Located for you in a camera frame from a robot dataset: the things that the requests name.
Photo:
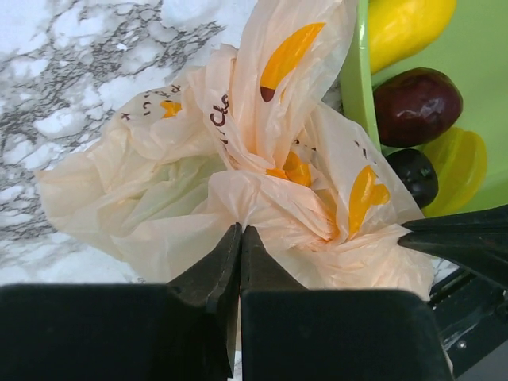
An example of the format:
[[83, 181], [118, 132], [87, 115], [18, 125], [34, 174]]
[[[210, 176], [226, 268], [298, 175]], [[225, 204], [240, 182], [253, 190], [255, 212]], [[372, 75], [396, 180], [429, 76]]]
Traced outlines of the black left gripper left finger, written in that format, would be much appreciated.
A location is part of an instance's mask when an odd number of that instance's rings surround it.
[[233, 376], [241, 227], [169, 283], [1, 289], [4, 380]]

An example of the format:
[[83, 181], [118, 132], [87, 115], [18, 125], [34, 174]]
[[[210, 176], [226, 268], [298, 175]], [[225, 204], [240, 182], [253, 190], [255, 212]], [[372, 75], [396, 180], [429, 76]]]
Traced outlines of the banana print plastic bag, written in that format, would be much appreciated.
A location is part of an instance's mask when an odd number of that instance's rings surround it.
[[322, 97], [341, 69], [354, 1], [259, 1], [239, 47], [125, 104], [100, 140], [37, 180], [47, 219], [174, 279], [233, 224], [309, 288], [429, 297], [431, 259], [398, 246], [422, 214], [364, 129]]

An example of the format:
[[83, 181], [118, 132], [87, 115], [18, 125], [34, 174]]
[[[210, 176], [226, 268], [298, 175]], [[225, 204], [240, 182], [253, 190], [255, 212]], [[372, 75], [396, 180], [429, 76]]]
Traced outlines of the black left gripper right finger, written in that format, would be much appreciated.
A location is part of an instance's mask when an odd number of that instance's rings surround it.
[[309, 290], [242, 237], [241, 345], [246, 380], [450, 380], [431, 309], [395, 289]]

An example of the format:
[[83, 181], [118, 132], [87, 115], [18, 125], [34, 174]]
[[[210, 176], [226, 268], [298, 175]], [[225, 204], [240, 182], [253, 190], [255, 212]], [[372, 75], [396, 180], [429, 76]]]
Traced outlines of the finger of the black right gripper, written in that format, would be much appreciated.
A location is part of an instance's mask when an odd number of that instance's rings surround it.
[[507, 206], [441, 217], [429, 217], [402, 225], [420, 236], [507, 236]]
[[398, 244], [447, 260], [507, 288], [507, 233], [407, 233]]

